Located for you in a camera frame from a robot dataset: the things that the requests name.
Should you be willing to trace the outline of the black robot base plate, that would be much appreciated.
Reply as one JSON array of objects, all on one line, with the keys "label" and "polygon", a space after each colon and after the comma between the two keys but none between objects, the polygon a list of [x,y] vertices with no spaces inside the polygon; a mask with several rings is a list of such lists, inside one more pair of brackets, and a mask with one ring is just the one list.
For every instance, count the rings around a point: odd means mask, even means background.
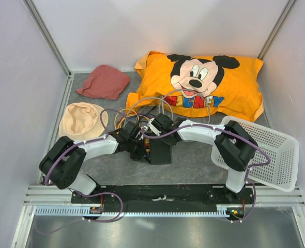
[{"label": "black robot base plate", "polygon": [[217,205],[250,205],[252,188],[233,193],[223,184],[105,185],[92,193],[111,192],[131,210],[215,210]]}]

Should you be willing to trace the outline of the black network switch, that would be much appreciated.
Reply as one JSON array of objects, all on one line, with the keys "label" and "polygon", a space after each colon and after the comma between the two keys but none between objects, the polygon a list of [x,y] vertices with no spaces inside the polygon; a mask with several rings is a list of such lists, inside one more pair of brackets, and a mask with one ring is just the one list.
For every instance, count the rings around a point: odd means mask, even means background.
[{"label": "black network switch", "polygon": [[162,139],[144,138],[144,142],[150,165],[172,164],[171,147],[165,144]]}]

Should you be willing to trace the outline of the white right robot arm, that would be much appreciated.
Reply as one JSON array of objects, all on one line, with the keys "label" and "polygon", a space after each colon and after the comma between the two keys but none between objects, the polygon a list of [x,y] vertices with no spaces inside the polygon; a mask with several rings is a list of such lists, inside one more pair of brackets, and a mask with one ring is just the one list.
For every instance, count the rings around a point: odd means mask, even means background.
[{"label": "white right robot arm", "polygon": [[236,121],[224,125],[208,125],[185,118],[171,120],[164,114],[149,121],[149,130],[163,142],[174,146],[180,141],[212,145],[228,166],[224,190],[225,200],[236,203],[242,198],[249,162],[254,158],[257,142]]}]

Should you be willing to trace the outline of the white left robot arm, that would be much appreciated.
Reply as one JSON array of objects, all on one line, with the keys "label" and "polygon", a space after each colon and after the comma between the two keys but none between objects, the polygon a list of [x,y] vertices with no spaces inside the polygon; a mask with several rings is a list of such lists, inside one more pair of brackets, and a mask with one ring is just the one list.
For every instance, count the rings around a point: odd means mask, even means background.
[{"label": "white left robot arm", "polygon": [[83,163],[92,158],[119,152],[128,152],[132,160],[146,156],[140,127],[128,122],[123,128],[87,141],[74,141],[67,136],[57,140],[39,164],[45,182],[58,189],[79,191],[89,203],[100,199],[99,184],[81,172]]}]

